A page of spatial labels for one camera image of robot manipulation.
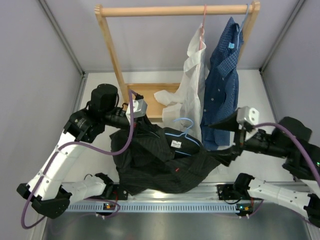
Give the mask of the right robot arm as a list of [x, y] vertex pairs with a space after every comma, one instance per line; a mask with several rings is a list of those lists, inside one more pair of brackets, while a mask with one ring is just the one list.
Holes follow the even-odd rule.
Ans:
[[320, 226], [320, 148], [309, 143], [310, 128], [292, 117], [284, 117], [279, 123], [259, 123], [259, 111], [248, 106], [238, 108], [209, 127], [234, 133], [232, 146], [212, 152], [224, 166], [229, 166], [244, 151], [283, 158], [282, 167], [311, 190], [310, 193], [289, 190], [240, 173], [232, 185], [237, 198], [270, 201]]

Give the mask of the light blue wire hanger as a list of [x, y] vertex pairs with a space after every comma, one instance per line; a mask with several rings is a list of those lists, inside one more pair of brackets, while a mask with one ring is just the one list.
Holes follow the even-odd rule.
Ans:
[[189, 130], [194, 126], [194, 121], [187, 117], [180, 117], [173, 122], [187, 121], [189, 124], [184, 131], [176, 130], [170, 127], [164, 127], [164, 135], [171, 150], [173, 150], [174, 158], [190, 157], [197, 154], [201, 149], [201, 142], [189, 135]]

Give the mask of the black striped shirt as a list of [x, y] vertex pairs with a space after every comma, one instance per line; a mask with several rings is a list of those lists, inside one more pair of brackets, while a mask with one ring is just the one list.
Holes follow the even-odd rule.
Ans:
[[174, 158], [164, 129], [144, 121], [129, 147], [115, 155], [113, 161], [119, 184], [132, 196], [146, 189], [182, 194], [197, 187], [212, 170], [222, 165], [212, 152], [201, 146], [192, 156]]

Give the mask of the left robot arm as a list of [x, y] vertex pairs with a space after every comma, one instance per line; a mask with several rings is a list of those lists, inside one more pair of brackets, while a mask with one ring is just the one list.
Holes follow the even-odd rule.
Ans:
[[[118, 156], [128, 149], [136, 121], [143, 118], [147, 111], [147, 103], [142, 95], [129, 89], [128, 96], [127, 110], [123, 110], [118, 106], [120, 97], [117, 87], [107, 83], [100, 84], [91, 92], [86, 106], [69, 117], [45, 164], [33, 179], [17, 187], [19, 195], [26, 199], [22, 218], [29, 206], [42, 217], [55, 219], [73, 203], [94, 196], [106, 200], [113, 195], [111, 180], [103, 173], [73, 183], [65, 183], [64, 179], [85, 149], [108, 156]], [[128, 131], [124, 146], [117, 151], [92, 146], [106, 126]]]

